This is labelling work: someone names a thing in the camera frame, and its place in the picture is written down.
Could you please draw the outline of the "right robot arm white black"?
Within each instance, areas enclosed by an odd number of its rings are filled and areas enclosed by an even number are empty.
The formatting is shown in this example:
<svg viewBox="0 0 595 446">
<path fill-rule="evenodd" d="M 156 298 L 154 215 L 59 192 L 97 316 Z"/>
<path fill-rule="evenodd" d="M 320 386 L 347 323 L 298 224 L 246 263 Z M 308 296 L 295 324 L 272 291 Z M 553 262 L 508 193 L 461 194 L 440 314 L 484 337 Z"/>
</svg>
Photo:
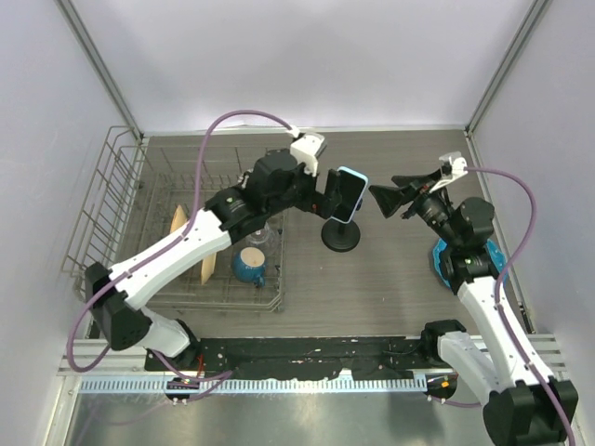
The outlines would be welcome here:
<svg viewBox="0 0 595 446">
<path fill-rule="evenodd" d="M 480 197 L 454 206 L 446 187 L 456 179 L 455 172 L 441 169 L 427 176 L 395 176 L 391 186 L 369 189 L 384 217 L 419 216 L 445 242 L 440 271 L 487 348 L 482 352 L 457 321 L 437 321 L 422 333 L 421 359 L 432 367 L 447 363 L 466 382 L 495 445 L 574 445 L 575 386 L 554 376 L 509 305 L 507 270 L 496 266 L 487 246 L 494 206 Z"/>
</svg>

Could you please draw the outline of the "black phone stand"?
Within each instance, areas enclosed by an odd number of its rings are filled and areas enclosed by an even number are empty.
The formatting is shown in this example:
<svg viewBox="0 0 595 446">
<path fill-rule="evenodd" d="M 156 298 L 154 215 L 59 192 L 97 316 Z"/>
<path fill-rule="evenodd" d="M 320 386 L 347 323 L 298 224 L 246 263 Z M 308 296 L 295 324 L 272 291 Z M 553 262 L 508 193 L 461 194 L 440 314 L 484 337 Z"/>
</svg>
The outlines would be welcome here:
<svg viewBox="0 0 595 446">
<path fill-rule="evenodd" d="M 353 215 L 361 208 L 362 202 L 354 207 L 340 206 L 325 221 L 321 229 L 323 244 L 331 251 L 346 253 L 353 250 L 361 240 L 361 231 Z"/>
</svg>

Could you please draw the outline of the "phone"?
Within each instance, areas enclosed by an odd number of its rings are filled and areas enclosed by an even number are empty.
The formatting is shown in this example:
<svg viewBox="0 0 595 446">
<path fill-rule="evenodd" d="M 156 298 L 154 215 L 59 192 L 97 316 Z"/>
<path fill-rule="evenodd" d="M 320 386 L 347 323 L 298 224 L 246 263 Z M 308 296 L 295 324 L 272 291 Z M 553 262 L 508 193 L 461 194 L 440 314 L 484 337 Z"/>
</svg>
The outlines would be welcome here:
<svg viewBox="0 0 595 446">
<path fill-rule="evenodd" d="M 339 223 L 348 224 L 361 207 L 369 178 L 347 166 L 341 166 L 337 171 L 339 173 L 338 191 L 341 199 L 331 218 Z"/>
</svg>

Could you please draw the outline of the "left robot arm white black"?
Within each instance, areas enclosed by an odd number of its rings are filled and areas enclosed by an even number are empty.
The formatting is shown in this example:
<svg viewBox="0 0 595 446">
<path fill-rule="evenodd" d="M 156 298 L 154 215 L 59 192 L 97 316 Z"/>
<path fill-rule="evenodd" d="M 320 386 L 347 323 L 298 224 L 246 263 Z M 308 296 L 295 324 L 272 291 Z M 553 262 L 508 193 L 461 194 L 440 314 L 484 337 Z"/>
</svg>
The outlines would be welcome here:
<svg viewBox="0 0 595 446">
<path fill-rule="evenodd" d="M 238 182 L 219 190 L 178 230 L 109 268 L 86 268 L 86 304 L 115 351 L 142 346 L 158 351 L 177 370 L 197 362 L 190 329 L 147 303 L 181 273 L 264 228 L 272 216 L 295 207 L 328 219 L 340 203 L 340 174 L 329 170 L 324 191 L 317 176 L 288 150 L 259 158 Z"/>
</svg>

